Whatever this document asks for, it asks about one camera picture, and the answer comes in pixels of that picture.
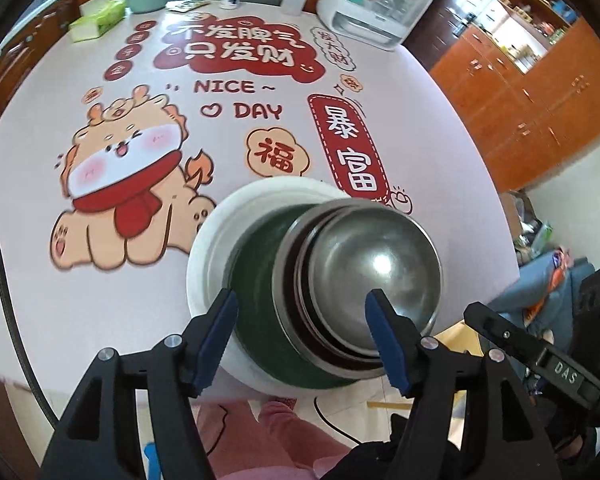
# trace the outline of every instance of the pink pants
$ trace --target pink pants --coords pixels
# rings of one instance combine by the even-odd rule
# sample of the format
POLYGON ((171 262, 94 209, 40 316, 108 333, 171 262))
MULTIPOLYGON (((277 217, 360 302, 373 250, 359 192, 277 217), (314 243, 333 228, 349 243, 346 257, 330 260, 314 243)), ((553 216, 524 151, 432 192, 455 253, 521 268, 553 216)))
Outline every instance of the pink pants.
MULTIPOLYGON (((281 402, 264 404, 258 420, 249 404, 224 404, 229 411, 226 429, 209 462, 217 478, 259 467, 290 466, 323 475, 349 451, 323 430, 298 416, 281 402)), ((222 430, 224 410, 204 404, 198 413, 198 431, 206 450, 222 430)))

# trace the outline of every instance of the table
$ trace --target table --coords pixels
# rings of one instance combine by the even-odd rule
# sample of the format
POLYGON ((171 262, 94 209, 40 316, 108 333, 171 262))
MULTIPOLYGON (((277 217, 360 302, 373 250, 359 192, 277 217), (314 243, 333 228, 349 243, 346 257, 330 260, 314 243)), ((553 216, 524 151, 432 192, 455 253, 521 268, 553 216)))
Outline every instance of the table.
MULTIPOLYGON (((260 178, 308 176, 410 213, 443 264, 436 332, 518 277, 480 155, 404 48, 277 7, 200 11, 62 38, 0 120, 0 243, 43 388, 72 392, 102 347, 181 332, 199 225, 260 178)), ((1 307, 0 376, 22 381, 1 307)))

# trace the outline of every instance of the white wall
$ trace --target white wall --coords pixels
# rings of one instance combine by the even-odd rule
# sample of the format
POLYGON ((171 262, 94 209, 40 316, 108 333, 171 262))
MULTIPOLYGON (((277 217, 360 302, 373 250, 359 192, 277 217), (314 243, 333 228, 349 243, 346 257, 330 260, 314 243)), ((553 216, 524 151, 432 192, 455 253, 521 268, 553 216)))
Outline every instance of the white wall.
MULTIPOLYGON (((538 218, 554 226, 558 243, 600 268, 600 146, 529 192, 538 218)), ((598 430, 600 448, 600 430, 598 430)))

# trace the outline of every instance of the white plate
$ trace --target white plate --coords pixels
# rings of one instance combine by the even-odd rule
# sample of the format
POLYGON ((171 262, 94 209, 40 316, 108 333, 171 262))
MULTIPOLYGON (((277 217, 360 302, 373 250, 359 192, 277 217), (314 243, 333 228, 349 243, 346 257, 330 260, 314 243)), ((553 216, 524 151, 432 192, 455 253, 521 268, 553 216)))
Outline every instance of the white plate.
MULTIPOLYGON (((222 200, 203 223, 189 254, 187 301, 191 315, 206 313, 226 283, 228 265, 238 241, 264 218, 288 206, 318 204, 348 196, 318 180, 279 176, 248 184, 222 200)), ((271 377, 247 355, 235 333, 229 339, 220 365, 241 383, 265 394, 298 398, 316 393, 271 377)))

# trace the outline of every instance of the metal screw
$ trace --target metal screw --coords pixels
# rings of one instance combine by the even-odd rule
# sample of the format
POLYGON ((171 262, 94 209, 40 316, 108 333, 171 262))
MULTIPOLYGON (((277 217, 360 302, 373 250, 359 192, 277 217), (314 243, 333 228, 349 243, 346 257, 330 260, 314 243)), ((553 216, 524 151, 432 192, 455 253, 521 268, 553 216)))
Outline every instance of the metal screw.
POLYGON ((492 348, 489 350, 489 359, 501 363, 504 361, 504 352, 499 348, 492 348))
POLYGON ((98 352, 98 359, 108 361, 115 355, 116 351, 113 348, 103 348, 98 352))
POLYGON ((178 334, 171 334, 164 338, 164 344, 169 348, 176 348, 182 344, 182 337, 178 334))
POLYGON ((435 337, 423 337, 420 340, 420 344, 427 350, 435 350, 438 348, 438 340, 435 337))

